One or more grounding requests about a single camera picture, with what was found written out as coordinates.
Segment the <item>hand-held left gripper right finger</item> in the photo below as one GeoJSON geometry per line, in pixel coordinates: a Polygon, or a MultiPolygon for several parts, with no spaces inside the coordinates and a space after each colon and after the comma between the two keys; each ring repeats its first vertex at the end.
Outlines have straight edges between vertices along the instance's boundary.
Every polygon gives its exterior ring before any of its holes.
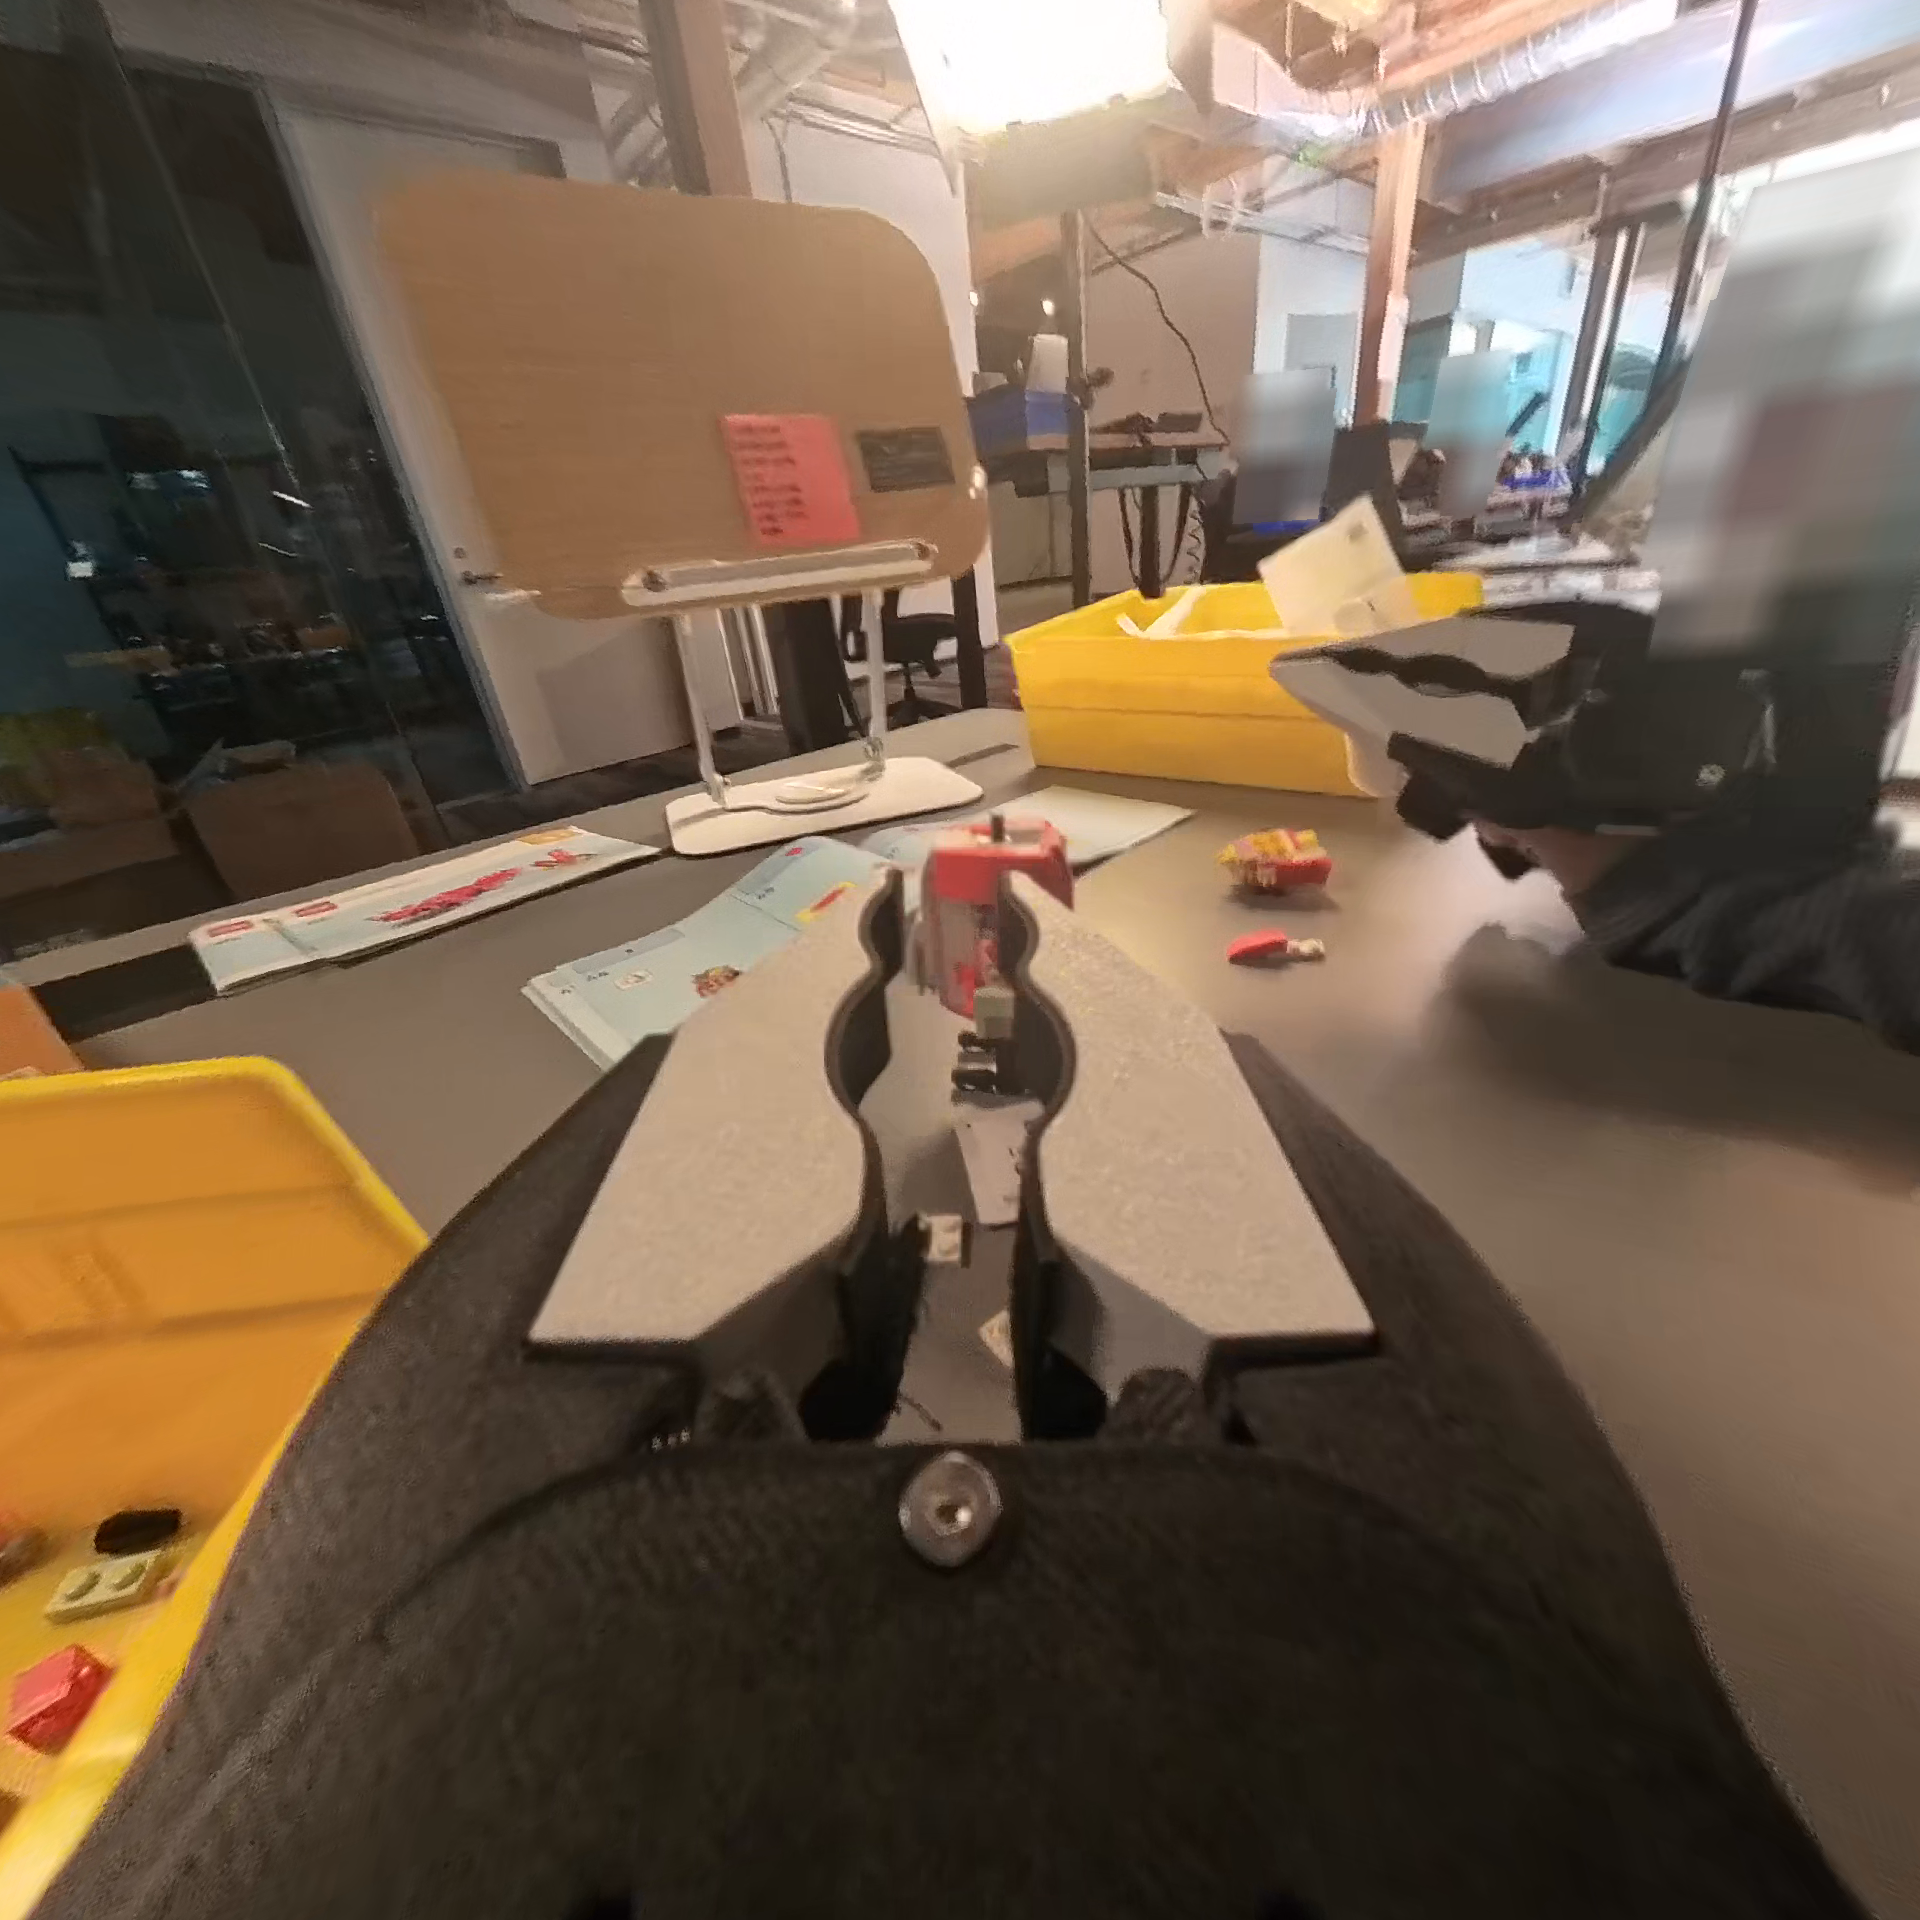
{"type": "Polygon", "coordinates": [[[1047,889],[1012,889],[1012,1062],[1038,1122],[1012,1226],[1012,1402],[1380,1344],[1220,1023],[1047,889]]]}

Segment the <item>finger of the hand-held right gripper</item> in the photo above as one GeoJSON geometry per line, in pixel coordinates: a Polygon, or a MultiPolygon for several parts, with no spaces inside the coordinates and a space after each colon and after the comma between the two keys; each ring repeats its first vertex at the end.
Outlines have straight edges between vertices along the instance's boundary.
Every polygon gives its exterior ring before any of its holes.
{"type": "Polygon", "coordinates": [[[1271,663],[1271,679],[1347,738],[1360,793],[1402,789],[1405,771],[1385,748],[1397,733],[1494,771],[1509,771],[1532,743],[1518,711],[1500,692],[1420,690],[1343,663],[1271,663]]]}
{"type": "Polygon", "coordinates": [[[1301,648],[1301,703],[1339,692],[1428,692],[1537,703],[1570,663],[1575,627],[1536,616],[1453,613],[1333,637],[1301,648]]]}

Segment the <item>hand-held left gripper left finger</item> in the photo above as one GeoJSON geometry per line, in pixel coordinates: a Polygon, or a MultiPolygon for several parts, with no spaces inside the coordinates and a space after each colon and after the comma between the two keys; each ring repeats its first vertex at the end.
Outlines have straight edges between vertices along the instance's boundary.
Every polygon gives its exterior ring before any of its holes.
{"type": "Polygon", "coordinates": [[[894,1274],[862,1102],[903,957],[903,872],[880,868],[679,1028],[530,1323],[536,1359],[899,1388],[919,1292],[894,1274]]]}

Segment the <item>red toy brick model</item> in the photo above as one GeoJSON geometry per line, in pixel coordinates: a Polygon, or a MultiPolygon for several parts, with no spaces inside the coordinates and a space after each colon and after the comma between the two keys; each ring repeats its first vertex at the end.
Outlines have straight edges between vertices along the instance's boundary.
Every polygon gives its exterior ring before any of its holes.
{"type": "Polygon", "coordinates": [[[1069,907],[1065,833],[1047,817],[991,813],[925,838],[919,863],[919,986],[961,1020],[959,1093],[1020,1093],[1012,989],[998,962],[1004,877],[1030,877],[1069,907]]]}

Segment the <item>person's right forearm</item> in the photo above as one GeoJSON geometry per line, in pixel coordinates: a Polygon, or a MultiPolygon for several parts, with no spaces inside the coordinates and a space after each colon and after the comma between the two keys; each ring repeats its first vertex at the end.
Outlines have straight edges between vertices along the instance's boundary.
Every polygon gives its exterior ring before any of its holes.
{"type": "Polygon", "coordinates": [[[1564,886],[1589,944],[1692,993],[1830,1015],[1920,1051],[1920,857],[1889,831],[1794,846],[1666,831],[1564,886]]]}

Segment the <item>white paper bag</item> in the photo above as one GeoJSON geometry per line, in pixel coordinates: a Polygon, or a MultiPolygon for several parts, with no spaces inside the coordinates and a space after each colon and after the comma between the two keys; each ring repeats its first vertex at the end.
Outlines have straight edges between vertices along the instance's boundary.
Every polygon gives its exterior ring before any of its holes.
{"type": "Polygon", "coordinates": [[[1421,616],[1371,495],[1258,562],[1286,637],[1380,637],[1421,616]]]}

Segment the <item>yellow and red brick assembly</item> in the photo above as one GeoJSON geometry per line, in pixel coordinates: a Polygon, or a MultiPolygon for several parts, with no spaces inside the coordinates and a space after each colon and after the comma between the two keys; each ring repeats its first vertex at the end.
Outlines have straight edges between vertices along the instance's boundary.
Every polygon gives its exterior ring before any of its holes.
{"type": "Polygon", "coordinates": [[[1244,897],[1283,897],[1324,889],[1330,881],[1330,854],[1314,831],[1253,831],[1216,854],[1228,886],[1244,897]]]}

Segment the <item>open instruction booklet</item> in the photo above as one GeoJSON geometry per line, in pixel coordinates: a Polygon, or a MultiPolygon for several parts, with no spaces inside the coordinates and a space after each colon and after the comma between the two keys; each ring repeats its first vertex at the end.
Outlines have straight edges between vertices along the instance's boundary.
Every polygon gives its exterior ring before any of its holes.
{"type": "Polygon", "coordinates": [[[811,923],[886,868],[879,849],[796,838],[675,927],[561,962],[522,997],[596,1071],[675,1036],[692,1010],[791,944],[811,923]]]}

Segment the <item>yellow plastic bin with papers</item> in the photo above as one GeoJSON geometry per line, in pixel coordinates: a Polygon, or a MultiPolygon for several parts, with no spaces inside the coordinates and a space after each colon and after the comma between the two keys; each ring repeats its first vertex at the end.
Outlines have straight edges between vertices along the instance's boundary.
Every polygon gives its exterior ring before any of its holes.
{"type": "Polygon", "coordinates": [[[1265,586],[1138,590],[1004,637],[1032,767],[1147,781],[1216,781],[1368,796],[1347,738],[1291,699],[1279,653],[1325,637],[1283,630],[1265,586]]]}

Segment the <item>long instruction booklet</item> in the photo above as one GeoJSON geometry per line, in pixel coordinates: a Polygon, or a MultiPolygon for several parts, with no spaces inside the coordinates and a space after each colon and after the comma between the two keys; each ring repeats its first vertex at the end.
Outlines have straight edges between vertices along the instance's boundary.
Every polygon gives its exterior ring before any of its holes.
{"type": "Polygon", "coordinates": [[[454,927],[661,857],[661,846],[580,826],[530,831],[396,877],[198,927],[190,950],[214,993],[362,962],[454,927]]]}

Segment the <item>blue storage bin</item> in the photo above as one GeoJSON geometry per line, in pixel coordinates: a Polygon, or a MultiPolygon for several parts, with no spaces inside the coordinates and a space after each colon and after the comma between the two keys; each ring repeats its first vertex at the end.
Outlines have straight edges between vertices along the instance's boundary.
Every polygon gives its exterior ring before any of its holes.
{"type": "Polygon", "coordinates": [[[1065,454],[1082,425],[1082,405],[1069,388],[998,384],[965,401],[973,454],[998,466],[1027,454],[1065,454]]]}

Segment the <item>black office chair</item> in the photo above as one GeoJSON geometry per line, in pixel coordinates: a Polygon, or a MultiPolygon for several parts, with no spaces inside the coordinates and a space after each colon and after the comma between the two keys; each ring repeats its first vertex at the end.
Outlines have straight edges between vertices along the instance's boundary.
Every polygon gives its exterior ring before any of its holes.
{"type": "Polygon", "coordinates": [[[940,647],[959,648],[959,616],[950,611],[903,613],[903,590],[879,598],[879,648],[889,669],[899,669],[903,692],[889,703],[886,722],[919,724],[944,713],[944,705],[925,699],[944,669],[940,647]]]}

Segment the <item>cardboard box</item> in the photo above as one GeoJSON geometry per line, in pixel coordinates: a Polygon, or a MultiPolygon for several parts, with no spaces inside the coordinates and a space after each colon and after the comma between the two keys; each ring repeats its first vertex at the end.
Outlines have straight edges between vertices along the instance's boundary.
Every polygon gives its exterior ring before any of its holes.
{"type": "Polygon", "coordinates": [[[370,760],[291,760],[172,796],[232,907],[318,895],[422,854],[396,786],[370,760]]]}

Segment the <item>yellow plastic bin with bricks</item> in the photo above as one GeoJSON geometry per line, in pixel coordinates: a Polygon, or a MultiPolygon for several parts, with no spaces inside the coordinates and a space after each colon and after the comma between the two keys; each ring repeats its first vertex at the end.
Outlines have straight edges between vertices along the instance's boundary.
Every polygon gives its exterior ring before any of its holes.
{"type": "Polygon", "coordinates": [[[26,1917],[154,1735],[262,1488],[424,1239],[267,1059],[10,1078],[0,1100],[0,1667],[82,1645],[115,1681],[44,1760],[5,1738],[5,1917],[26,1917]],[[119,1506],[172,1504],[159,1593],[44,1622],[119,1506]]]}

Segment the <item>pink sticky note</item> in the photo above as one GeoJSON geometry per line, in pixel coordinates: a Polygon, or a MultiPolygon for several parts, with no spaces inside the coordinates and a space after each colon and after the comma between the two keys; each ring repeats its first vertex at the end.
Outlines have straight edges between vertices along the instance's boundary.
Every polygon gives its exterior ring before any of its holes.
{"type": "Polygon", "coordinates": [[[730,411],[723,440],[756,554],[840,549],[862,541],[840,428],[813,411],[730,411]]]}

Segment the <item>pale green toy brick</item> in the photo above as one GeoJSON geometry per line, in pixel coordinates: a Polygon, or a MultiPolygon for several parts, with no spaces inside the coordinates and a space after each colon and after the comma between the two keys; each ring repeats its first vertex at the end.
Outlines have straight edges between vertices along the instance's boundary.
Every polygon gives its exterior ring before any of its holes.
{"type": "Polygon", "coordinates": [[[159,1593],[170,1564],[172,1554],[163,1547],[95,1554],[86,1564],[77,1564],[54,1580],[39,1616],[51,1626],[70,1626],[78,1621],[140,1606],[159,1593]]]}

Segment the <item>wooden book stand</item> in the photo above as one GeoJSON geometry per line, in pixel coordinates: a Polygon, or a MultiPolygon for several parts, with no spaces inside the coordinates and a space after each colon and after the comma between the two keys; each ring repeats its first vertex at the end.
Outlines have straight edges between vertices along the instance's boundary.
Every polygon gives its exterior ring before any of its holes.
{"type": "Polygon", "coordinates": [[[396,313],[462,454],[481,592],[554,621],[675,637],[670,718],[703,796],[667,804],[684,857],[981,802],[886,743],[880,663],[856,759],[730,781],[692,681],[692,616],[959,582],[991,536],[936,277],[880,215],[755,196],[428,171],[374,214],[396,313]],[[730,411],[840,428],[862,541],[756,554],[730,411]]]}

